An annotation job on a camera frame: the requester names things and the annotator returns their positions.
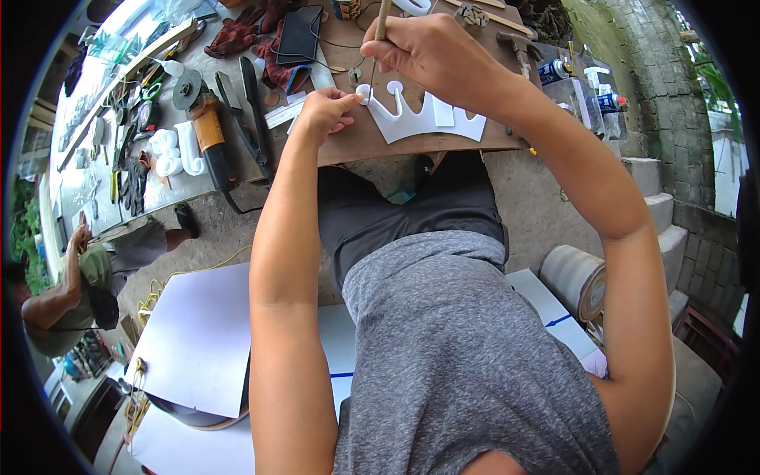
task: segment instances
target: white crown cutout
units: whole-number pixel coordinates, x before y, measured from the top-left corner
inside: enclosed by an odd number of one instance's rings
[[[394,115],[375,99],[374,91],[372,97],[369,97],[369,84],[356,86],[356,92],[364,94],[361,104],[367,106],[387,143],[430,132],[456,134],[480,141],[486,126],[485,116],[475,116],[470,120],[464,109],[452,107],[427,91],[423,98],[423,108],[416,114],[401,96],[403,90],[402,83],[388,82],[388,92],[396,98],[397,113]]]

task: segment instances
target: foot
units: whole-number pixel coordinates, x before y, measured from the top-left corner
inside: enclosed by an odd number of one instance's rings
[[[192,210],[187,204],[177,204],[174,207],[174,214],[177,215],[180,227],[190,231],[190,239],[197,239],[201,235],[201,227],[198,225],[198,221],[195,220]]]
[[[432,158],[425,154],[414,156],[414,192],[419,193],[432,173]]]

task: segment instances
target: gray t-shirt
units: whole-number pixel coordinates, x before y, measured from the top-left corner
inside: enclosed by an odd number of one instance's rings
[[[356,323],[335,473],[458,473],[501,450],[529,473],[618,473],[599,394],[471,231],[406,236],[346,275]]]

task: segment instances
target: black glove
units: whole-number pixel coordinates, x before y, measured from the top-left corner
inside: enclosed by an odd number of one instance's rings
[[[132,217],[136,217],[144,211],[145,182],[147,181],[148,168],[136,157],[128,159],[127,180],[122,189],[124,209],[129,211]]]

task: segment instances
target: concrete steps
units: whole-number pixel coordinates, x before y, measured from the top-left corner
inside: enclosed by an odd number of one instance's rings
[[[656,158],[623,157],[622,164],[644,196],[660,192],[660,161]]]
[[[670,323],[673,323],[678,315],[681,315],[681,313],[686,310],[686,305],[689,303],[689,297],[678,290],[674,290],[673,293],[670,294],[670,297],[668,297],[667,303],[670,307]]]
[[[661,192],[660,161],[655,158],[636,157],[623,157],[621,161],[641,189],[644,201],[652,213],[665,267],[667,292],[668,295],[672,295],[681,272],[683,254],[686,251],[686,238],[689,233],[673,225],[673,196]]]
[[[672,224],[662,233],[657,234],[657,241],[660,243],[660,254],[663,256],[663,266],[665,267],[665,281],[667,282],[668,295],[676,289],[678,276],[681,274],[683,253],[686,252],[686,238],[688,236],[688,231]]]
[[[673,224],[673,196],[667,193],[657,193],[652,196],[645,196],[644,201],[649,207],[654,219],[654,227],[657,233],[662,233],[671,224]]]

